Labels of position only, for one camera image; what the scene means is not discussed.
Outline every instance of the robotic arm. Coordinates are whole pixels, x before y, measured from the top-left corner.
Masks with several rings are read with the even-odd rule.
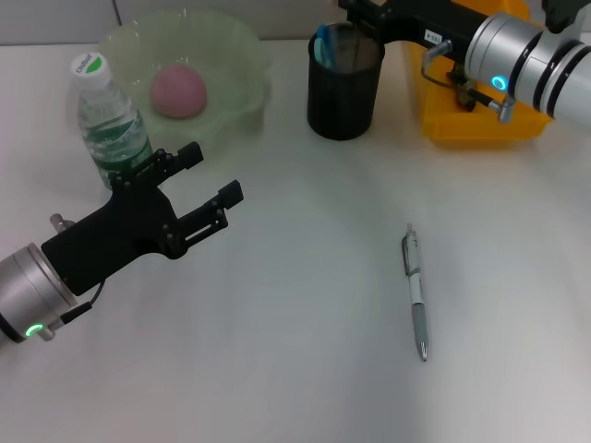
[[[515,102],[552,118],[591,129],[591,47],[569,25],[588,0],[545,0],[549,30],[509,14],[487,17],[451,0],[340,0],[347,19],[378,42],[416,42],[428,48],[424,68],[437,56],[463,65],[465,74],[506,94],[503,103],[470,90],[511,121]]]
[[[225,211],[243,200],[236,180],[181,218],[158,188],[202,160],[195,142],[177,156],[158,150],[116,177],[102,208],[77,223],[55,214],[57,236],[41,249],[30,244],[0,261],[0,349],[34,334],[51,340],[57,329],[92,308],[92,302],[76,306],[75,295],[97,284],[100,291],[106,278],[138,257],[157,253],[178,259],[226,228]]]

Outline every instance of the green indicator light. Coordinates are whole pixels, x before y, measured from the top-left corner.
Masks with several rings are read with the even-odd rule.
[[[37,332],[38,330],[41,330],[41,329],[43,329],[43,325],[33,325],[27,329],[27,332],[25,332],[25,335],[27,337],[30,337],[32,334],[34,334],[35,332]]]

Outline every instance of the label sticker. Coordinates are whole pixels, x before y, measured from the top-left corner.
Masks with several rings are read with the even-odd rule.
[[[443,37],[441,37],[437,32],[433,32],[432,30],[425,30],[425,40],[427,42],[440,44],[443,42]]]

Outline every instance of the blue indicator light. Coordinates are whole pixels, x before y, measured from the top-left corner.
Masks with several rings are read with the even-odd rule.
[[[509,82],[507,81],[507,78],[505,78],[503,76],[493,77],[491,80],[491,83],[492,83],[492,86],[494,86],[498,90],[506,90],[507,86],[509,86]]]

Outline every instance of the yellow container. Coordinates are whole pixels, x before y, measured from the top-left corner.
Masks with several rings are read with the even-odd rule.
[[[529,8],[523,0],[456,0],[456,3],[489,16],[504,11],[518,18],[529,19]],[[422,132],[433,141],[494,143],[528,140],[541,135],[551,121],[546,115],[522,103],[516,104],[513,120],[509,124],[499,123],[497,115],[481,104],[469,113],[457,103],[453,90],[437,86],[421,77],[424,51],[425,48],[418,44],[408,43]],[[428,72],[434,78],[448,81],[447,73],[452,68],[451,60],[439,57]],[[497,101],[503,99],[503,94],[489,85],[477,83],[476,88]]]

